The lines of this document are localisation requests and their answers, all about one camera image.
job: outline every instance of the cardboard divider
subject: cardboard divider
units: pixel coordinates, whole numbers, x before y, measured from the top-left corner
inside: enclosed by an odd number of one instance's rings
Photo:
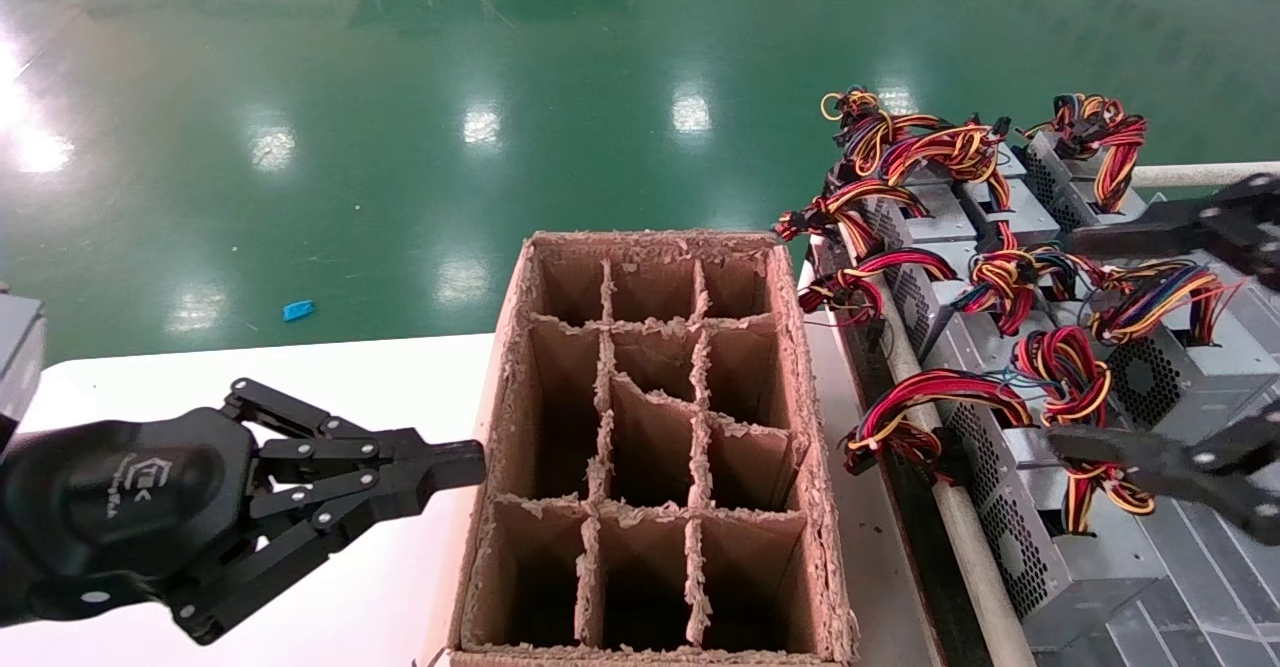
[[[475,645],[573,645],[577,561],[586,512],[572,503],[493,503],[481,531],[474,617]]]
[[[689,503],[694,442],[691,407],[645,396],[621,376],[611,389],[613,479],[609,497],[635,507]]]
[[[808,599],[803,515],[703,520],[710,622],[703,648],[728,652],[817,650]]]
[[[687,644],[685,600],[687,518],[600,516],[604,648],[672,650]]]
[[[797,508],[799,467],[787,433],[708,417],[712,499],[719,510]]]
[[[631,376],[643,392],[662,390],[676,399],[694,401],[694,347],[698,335],[685,325],[675,329],[614,329],[614,366]]]
[[[559,323],[531,321],[525,348],[532,370],[517,376],[511,397],[517,408],[507,429],[518,435],[516,454],[490,474],[497,489],[532,499],[588,497],[586,471],[596,453],[600,416],[595,380],[600,332],[573,330]]]
[[[745,424],[780,430],[791,426],[772,323],[712,333],[709,357],[710,408]]]
[[[750,317],[769,311],[764,260],[701,260],[708,317]]]
[[[804,339],[772,234],[526,242],[477,420],[489,476],[449,659],[849,667]]]
[[[554,251],[536,253],[541,288],[532,303],[534,312],[553,316],[580,328],[604,319],[605,262],[594,253]]]
[[[618,323],[643,323],[649,317],[667,321],[692,316],[694,260],[609,265],[613,278],[612,310]]]

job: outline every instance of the metal power supply casing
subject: metal power supply casing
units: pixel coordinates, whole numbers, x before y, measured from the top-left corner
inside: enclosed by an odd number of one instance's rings
[[[1018,243],[1021,246],[1050,242],[1057,237],[1057,223],[1044,211],[1044,207],[1041,206],[1039,201],[1037,201],[1036,196],[1033,196],[1021,179],[1009,181],[1010,210],[1006,213],[993,211],[995,207],[991,202],[991,192],[987,183],[966,181],[966,183],[960,184],[959,189],[959,196],[972,205],[975,220],[986,221],[986,224],[1009,221],[1014,237],[1018,238]],[[992,230],[983,229],[983,233],[992,234]]]
[[[973,364],[952,344],[940,339],[931,366]],[[1051,536],[1041,511],[1061,508],[1066,475],[1042,430],[1009,429],[975,405],[955,406],[943,425],[964,438],[974,471],[970,497],[1033,650],[1061,650],[1101,630],[1165,576],[1137,520],[1106,498],[1094,499],[1091,512],[1097,536]]]
[[[1252,405],[1280,365],[1229,311],[1216,321],[1216,344],[1185,347],[1178,334],[1189,316],[1189,306],[1171,311],[1151,335],[1117,344],[1106,362],[1111,399],[1134,429],[1197,442]]]
[[[1057,140],[1052,131],[1039,131],[1027,146],[1024,157],[1028,187],[1064,233],[1129,221],[1147,210],[1147,202],[1134,189],[1126,189],[1116,213],[1101,213],[1093,197],[1093,179],[1103,154],[1097,152],[1084,161],[1061,160],[1053,152]]]
[[[918,358],[928,353],[951,319],[954,312],[951,302],[969,289],[966,277],[969,260],[974,256],[973,242],[943,242],[922,247],[946,260],[960,279],[929,280],[929,275],[919,265],[904,265],[884,271],[884,284],[902,316],[906,338]]]

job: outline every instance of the power supply unit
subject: power supply unit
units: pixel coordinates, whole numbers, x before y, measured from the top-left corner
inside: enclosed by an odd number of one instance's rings
[[[1006,175],[1009,179],[1021,178],[1021,175],[1027,174],[1027,169],[1018,160],[1018,157],[1014,156],[1012,150],[1005,142],[998,143],[996,147],[996,169],[1000,170],[1000,174]],[[924,163],[910,170],[902,184],[905,184],[905,187],[911,187],[915,184],[951,184],[954,182],[955,178],[951,177],[951,172],[948,172],[946,166],[938,165],[937,163]]]
[[[996,170],[1005,175],[1005,179],[1023,179],[1027,175],[1027,166],[1023,166],[1005,142],[1001,142],[996,151]]]
[[[1093,178],[1098,174],[1103,152],[1084,161],[1061,160],[1053,152],[1057,142],[1057,133],[1039,131],[1023,157],[1028,187],[1064,233],[1082,227],[1129,221],[1147,210],[1147,202],[1134,189],[1125,189],[1117,211],[1102,213],[1093,196]]]
[[[1190,307],[1171,311],[1151,335],[1117,344],[1107,356],[1111,399],[1134,429],[1197,442],[1280,379],[1280,365],[1222,312],[1211,347],[1187,347]]]
[[[1057,223],[1041,206],[1021,179],[1009,181],[1009,211],[995,211],[987,183],[978,183],[978,181],[966,181],[966,183],[960,184],[956,197],[960,198],[961,206],[969,211],[970,220],[980,225],[979,233],[984,237],[995,236],[995,228],[988,227],[992,221],[1009,221],[1019,245],[1037,245],[1057,237]]]
[[[946,350],[940,342],[934,353]],[[1096,536],[1060,534],[1066,475],[1042,430],[1001,425],[991,408],[975,405],[951,408],[943,426],[964,439],[970,497],[1033,650],[1061,650],[1101,630],[1166,576],[1137,520],[1108,499],[1093,502]]]
[[[934,242],[973,242],[972,221],[960,206],[959,198],[951,191],[951,184],[908,184],[928,218],[911,218],[900,202],[891,198],[869,198],[863,209],[867,224],[884,241],[884,248],[918,247]]]
[[[922,365],[969,373],[1001,373],[1009,367],[1014,346],[1033,332],[1053,329],[1046,312],[1032,311],[1015,335],[996,329],[995,312],[955,312],[942,328]]]
[[[951,269],[960,275],[960,279],[931,280],[927,271],[919,265],[902,265],[884,271],[884,284],[902,316],[906,338],[919,358],[928,353],[946,321],[951,319],[951,302],[969,289],[966,277],[969,260],[974,256],[972,239],[970,242],[940,242],[922,247],[946,260]]]

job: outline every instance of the cable connector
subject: cable connector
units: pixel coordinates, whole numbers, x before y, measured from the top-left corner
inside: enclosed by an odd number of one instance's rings
[[[876,466],[876,449],[870,447],[859,447],[845,452],[845,471],[850,475],[861,475],[867,470]]]
[[[964,449],[964,438],[954,428],[937,428],[933,437],[938,438],[942,453],[938,454],[938,465],[934,470],[940,476],[951,483],[952,486],[968,488],[973,484],[973,466],[969,465],[969,453]]]

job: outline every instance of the perforated metal panel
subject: perforated metal panel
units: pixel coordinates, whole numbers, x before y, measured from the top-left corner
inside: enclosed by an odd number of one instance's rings
[[[1097,213],[1093,201],[1093,175],[1102,154],[1088,163],[1064,161],[1053,152],[1057,134],[1042,131],[1027,146],[1027,183],[1037,201],[1048,210],[1064,233],[1080,227],[1129,221],[1146,211],[1147,205],[1129,189],[1116,213]]]
[[[895,275],[887,275],[887,284],[892,285],[893,303],[897,306],[900,315],[913,315],[914,319],[906,320],[904,317],[904,329],[906,330],[906,339],[911,343],[911,350],[915,353],[920,353],[925,339],[929,335],[929,303],[924,300],[924,293],[922,292],[920,279],[925,278],[924,271],[915,269],[896,269]]]
[[[1052,213],[1053,198],[1056,197],[1053,175],[1050,174],[1048,168],[1044,166],[1041,157],[1036,156],[1029,149],[1023,155],[1023,164],[1027,166],[1027,175],[1024,178],[1027,187],[1032,189],[1041,206]]]
[[[943,426],[954,429],[964,438],[965,453],[969,456],[974,478],[973,485],[969,486],[969,497],[979,507],[987,504],[996,492],[996,485],[1000,484],[1000,453],[996,444],[992,444],[987,430],[978,422],[978,412],[973,405],[957,406]]]
[[[1107,357],[1107,366],[1111,394],[1138,428],[1158,425],[1183,398],[1183,374],[1152,339],[1120,344]]]
[[[895,224],[890,213],[883,210],[881,205],[888,205],[883,198],[877,200],[877,205],[864,207],[863,215],[867,218],[867,224],[872,228],[884,241],[884,248],[901,248],[905,247],[902,242],[902,230]]]
[[[956,239],[974,239],[975,230],[973,221],[965,215],[959,198],[951,191],[951,184],[923,184],[908,186],[911,193],[919,198],[928,218],[909,218],[904,215],[900,202],[890,198],[869,198],[864,207],[872,229],[882,234],[886,239],[896,239],[896,247],[927,247],[938,242],[956,242]]]
[[[1196,442],[1253,405],[1280,379],[1280,365],[1230,314],[1222,312],[1207,347],[1184,347],[1188,307],[1171,312],[1148,338],[1120,344],[1106,361],[1112,402],[1139,430]]]
[[[982,520],[982,531],[992,553],[1000,557],[1000,576],[1005,580],[1018,617],[1027,617],[1048,599],[1044,583],[1048,565],[1014,501],[996,495]]]

